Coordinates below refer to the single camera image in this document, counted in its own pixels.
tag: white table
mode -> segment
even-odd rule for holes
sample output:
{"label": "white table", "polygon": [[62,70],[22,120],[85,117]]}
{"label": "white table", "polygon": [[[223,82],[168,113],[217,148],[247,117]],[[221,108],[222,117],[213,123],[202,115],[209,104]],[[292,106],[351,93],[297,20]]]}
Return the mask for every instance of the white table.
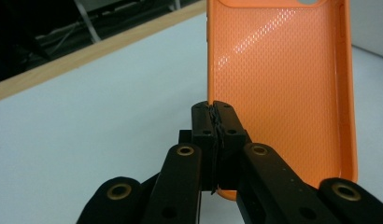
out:
{"label": "white table", "polygon": [[[383,202],[383,59],[353,62],[359,184]],[[108,179],[155,175],[205,99],[202,14],[0,100],[0,223],[75,223]],[[207,192],[201,223],[243,220]]]}

